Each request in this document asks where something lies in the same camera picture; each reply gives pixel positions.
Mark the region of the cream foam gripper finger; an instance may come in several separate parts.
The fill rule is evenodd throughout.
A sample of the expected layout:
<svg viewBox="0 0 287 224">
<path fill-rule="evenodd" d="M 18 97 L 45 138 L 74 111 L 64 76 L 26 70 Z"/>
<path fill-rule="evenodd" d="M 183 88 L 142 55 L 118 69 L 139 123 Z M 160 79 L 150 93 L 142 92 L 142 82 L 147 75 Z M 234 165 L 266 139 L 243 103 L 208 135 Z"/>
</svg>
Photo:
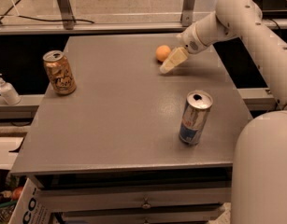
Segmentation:
<svg viewBox="0 0 287 224">
<path fill-rule="evenodd" d="M 160 66 L 160 72 L 162 74 L 169 73 L 176 66 L 184 63 L 189 57 L 189 53 L 186 48 L 178 47 L 172 49 L 168 57 L 164 60 L 163 64 Z"/>
</svg>

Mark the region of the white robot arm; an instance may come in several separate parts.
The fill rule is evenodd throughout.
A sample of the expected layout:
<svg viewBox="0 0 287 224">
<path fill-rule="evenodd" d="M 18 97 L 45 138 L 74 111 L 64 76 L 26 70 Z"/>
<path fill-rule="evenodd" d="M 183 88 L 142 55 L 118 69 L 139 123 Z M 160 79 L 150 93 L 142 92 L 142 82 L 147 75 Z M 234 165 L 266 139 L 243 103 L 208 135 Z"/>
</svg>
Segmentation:
<svg viewBox="0 0 287 224">
<path fill-rule="evenodd" d="M 217 0 L 215 10 L 178 34 L 179 46 L 160 66 L 163 74 L 210 45 L 239 38 L 269 93 L 248 108 L 263 113 L 237 139 L 231 188 L 231 224 L 287 224 L 287 43 L 262 22 L 252 0 Z"/>
</svg>

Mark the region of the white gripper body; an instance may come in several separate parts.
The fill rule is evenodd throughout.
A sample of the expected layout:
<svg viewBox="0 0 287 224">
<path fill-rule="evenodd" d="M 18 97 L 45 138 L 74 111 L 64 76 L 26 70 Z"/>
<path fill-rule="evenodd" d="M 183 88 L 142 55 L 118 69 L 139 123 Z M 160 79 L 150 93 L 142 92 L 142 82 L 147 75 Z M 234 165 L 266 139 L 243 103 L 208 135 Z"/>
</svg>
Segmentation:
<svg viewBox="0 0 287 224">
<path fill-rule="evenodd" d="M 192 24 L 177 35 L 179 43 L 191 54 L 197 54 L 208 48 L 198 37 L 196 24 Z"/>
</svg>

